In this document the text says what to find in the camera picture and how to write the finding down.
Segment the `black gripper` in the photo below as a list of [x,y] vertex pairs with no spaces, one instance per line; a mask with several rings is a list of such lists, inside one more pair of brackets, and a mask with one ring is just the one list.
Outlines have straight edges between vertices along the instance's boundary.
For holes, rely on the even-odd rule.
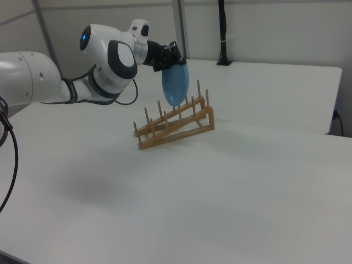
[[142,64],[153,67],[155,72],[170,69],[175,65],[185,65],[186,63],[187,61],[182,57],[175,41],[168,46],[150,40],[147,41],[147,56]]

